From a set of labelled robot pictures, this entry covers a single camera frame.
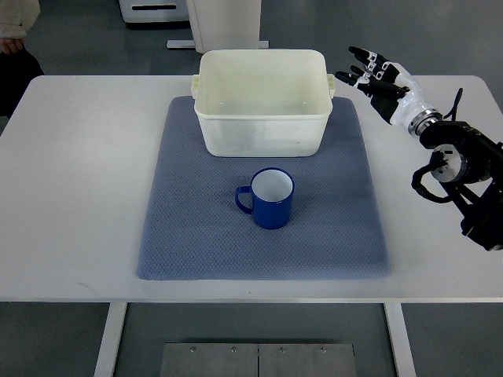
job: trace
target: person's hand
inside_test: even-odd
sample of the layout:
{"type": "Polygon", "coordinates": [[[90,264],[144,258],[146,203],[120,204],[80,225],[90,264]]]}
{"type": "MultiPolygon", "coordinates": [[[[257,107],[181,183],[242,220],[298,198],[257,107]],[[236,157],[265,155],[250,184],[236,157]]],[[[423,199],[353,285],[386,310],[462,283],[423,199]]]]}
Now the person's hand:
{"type": "Polygon", "coordinates": [[[0,38],[0,47],[6,54],[17,53],[23,49],[24,38],[0,38]]]}

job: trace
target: metal plate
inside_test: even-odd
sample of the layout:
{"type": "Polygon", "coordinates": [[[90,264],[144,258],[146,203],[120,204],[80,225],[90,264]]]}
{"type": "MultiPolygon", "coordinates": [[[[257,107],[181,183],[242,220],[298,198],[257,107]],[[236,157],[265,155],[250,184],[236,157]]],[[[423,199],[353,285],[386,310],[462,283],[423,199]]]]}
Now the metal plate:
{"type": "Polygon", "coordinates": [[[166,343],[160,377],[257,377],[257,344],[166,343]]]}
{"type": "Polygon", "coordinates": [[[160,377],[356,377],[351,344],[166,343],[160,377]]]}
{"type": "Polygon", "coordinates": [[[261,344],[260,377],[356,377],[351,344],[261,344]]]}

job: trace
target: mug handle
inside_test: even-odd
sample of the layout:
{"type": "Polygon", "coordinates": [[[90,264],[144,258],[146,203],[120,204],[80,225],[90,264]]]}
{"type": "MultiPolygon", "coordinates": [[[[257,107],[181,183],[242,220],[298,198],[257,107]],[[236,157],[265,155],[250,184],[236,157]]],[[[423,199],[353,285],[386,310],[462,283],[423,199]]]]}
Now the mug handle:
{"type": "Polygon", "coordinates": [[[236,188],[236,194],[234,195],[234,199],[236,200],[237,207],[242,210],[246,214],[253,214],[253,209],[246,207],[240,200],[239,195],[248,194],[250,192],[250,186],[241,186],[236,188]]]}

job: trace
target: white table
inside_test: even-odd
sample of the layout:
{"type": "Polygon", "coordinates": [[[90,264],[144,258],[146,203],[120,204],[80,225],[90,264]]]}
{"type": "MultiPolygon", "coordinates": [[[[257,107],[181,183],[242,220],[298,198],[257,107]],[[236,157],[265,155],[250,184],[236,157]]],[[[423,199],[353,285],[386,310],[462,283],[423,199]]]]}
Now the white table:
{"type": "MultiPolygon", "coordinates": [[[[444,114],[464,87],[457,118],[503,140],[503,115],[481,79],[417,81],[444,114]]],[[[1,300],[117,302],[111,313],[118,315],[105,328],[105,348],[110,331],[118,342],[126,307],[121,302],[383,302],[391,313],[400,302],[502,301],[503,252],[487,252],[463,237],[462,216],[452,203],[428,202],[410,187],[413,172],[431,152],[387,125],[365,96],[342,83],[336,96],[354,102],[362,127],[392,264],[389,276],[138,279],[164,120],[174,97],[190,95],[190,83],[191,76],[45,76],[32,82],[0,137],[1,300]]]]}

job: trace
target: textured mat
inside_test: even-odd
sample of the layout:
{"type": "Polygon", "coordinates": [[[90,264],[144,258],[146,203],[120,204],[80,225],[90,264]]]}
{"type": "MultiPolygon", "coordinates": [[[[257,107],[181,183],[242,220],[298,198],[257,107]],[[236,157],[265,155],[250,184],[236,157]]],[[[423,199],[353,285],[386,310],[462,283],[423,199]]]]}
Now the textured mat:
{"type": "Polygon", "coordinates": [[[354,106],[333,99],[311,157],[226,158],[204,146],[191,97],[170,105],[138,258],[148,280],[369,279],[390,271],[354,106]],[[294,178],[290,222],[261,229],[234,190],[263,167],[294,178]]]}

